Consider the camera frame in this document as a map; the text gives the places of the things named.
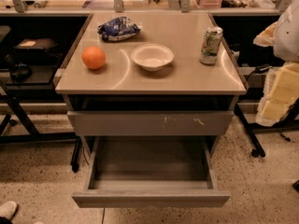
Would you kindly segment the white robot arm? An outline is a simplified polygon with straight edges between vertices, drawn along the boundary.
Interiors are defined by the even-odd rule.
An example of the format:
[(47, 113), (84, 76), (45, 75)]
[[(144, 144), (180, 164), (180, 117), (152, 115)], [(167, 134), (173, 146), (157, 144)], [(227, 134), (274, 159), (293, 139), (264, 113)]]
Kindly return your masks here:
[(299, 99), (299, 0), (293, 0), (253, 43), (272, 47), (274, 55), (284, 61), (278, 70), (270, 70), (266, 75), (255, 118), (258, 124), (271, 127), (283, 120)]

